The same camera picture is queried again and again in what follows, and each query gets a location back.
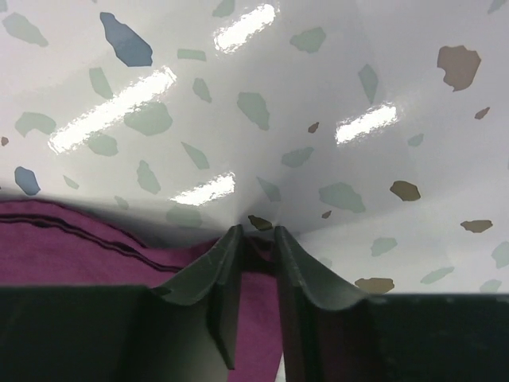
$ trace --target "purple cloth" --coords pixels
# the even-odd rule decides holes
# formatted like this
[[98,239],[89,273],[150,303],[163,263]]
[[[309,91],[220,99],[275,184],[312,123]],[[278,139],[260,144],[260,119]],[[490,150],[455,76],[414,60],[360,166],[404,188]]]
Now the purple cloth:
[[[148,248],[132,235],[42,201],[0,203],[0,283],[145,284],[156,287],[208,251]],[[247,253],[235,371],[230,382],[274,382],[282,355],[277,285],[268,252]]]

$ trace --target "white glossy surface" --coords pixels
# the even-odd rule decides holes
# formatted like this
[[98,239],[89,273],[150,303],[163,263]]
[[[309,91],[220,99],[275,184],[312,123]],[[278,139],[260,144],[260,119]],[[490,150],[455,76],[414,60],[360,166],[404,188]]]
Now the white glossy surface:
[[[0,18],[25,16],[47,45],[0,28],[8,57],[0,62],[0,135],[9,139],[0,147],[2,197],[23,195],[14,180],[21,166],[37,177],[35,197],[90,209],[154,243],[164,236],[188,244],[238,223],[255,232],[248,219],[255,215],[300,233],[311,254],[351,282],[377,277],[394,280],[393,291],[434,292],[479,291],[494,279],[502,282],[500,291],[509,290],[509,251],[502,245],[496,252],[498,265],[492,257],[509,240],[509,6],[500,0],[493,2],[496,10],[491,0],[320,6],[246,0],[214,17],[219,3],[8,2]],[[127,67],[115,56],[100,12],[112,13],[150,45],[151,66]],[[317,28],[323,43],[311,44],[311,53],[299,50],[295,36]],[[315,30],[313,37],[320,35]],[[437,58],[442,47],[461,45],[481,62],[472,84],[453,92]],[[178,58],[179,49],[203,51],[206,61]],[[451,70],[461,71],[467,64],[461,62]],[[378,79],[372,93],[359,78],[366,65]],[[110,99],[92,88],[91,68],[103,70]],[[193,92],[195,79],[206,83],[211,102]],[[241,93],[265,100],[268,130],[241,111]],[[173,119],[167,131],[145,136],[126,125],[126,113],[154,101]],[[56,127],[24,137],[15,128],[24,112],[47,115]],[[95,154],[87,146],[98,132],[116,140],[118,153]],[[411,146],[419,134],[422,142]],[[200,150],[209,168],[203,157],[195,164],[182,142]],[[309,159],[300,166],[284,164],[284,154],[306,148],[313,149],[305,150]],[[140,161],[159,190],[138,183]],[[278,193],[272,188],[267,195],[257,177]],[[402,201],[390,191],[395,181],[416,185],[421,198]],[[339,182],[361,197],[364,210],[321,201],[320,189]],[[119,208],[115,196],[129,209]],[[192,206],[194,217],[198,211],[200,227],[167,221],[176,204]],[[330,217],[322,218],[327,211]],[[474,233],[460,226],[466,220],[493,226]],[[379,238],[397,245],[373,256]],[[442,279],[422,282],[450,267]]]

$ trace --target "magenta fabric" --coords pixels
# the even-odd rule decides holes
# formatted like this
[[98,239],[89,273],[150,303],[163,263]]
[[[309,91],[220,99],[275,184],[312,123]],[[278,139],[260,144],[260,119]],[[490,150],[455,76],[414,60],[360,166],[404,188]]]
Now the magenta fabric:
[[[156,287],[216,242],[148,248],[132,235],[64,206],[0,203],[0,284],[145,284]],[[229,382],[274,382],[282,355],[278,293],[267,246],[247,253],[235,371]]]

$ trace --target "speckled pattern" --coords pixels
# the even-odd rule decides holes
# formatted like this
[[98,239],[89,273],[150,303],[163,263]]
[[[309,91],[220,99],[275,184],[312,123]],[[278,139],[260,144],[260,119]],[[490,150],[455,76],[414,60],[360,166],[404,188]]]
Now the speckled pattern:
[[508,292],[508,17],[0,1],[0,195],[173,245],[282,224],[367,290]]

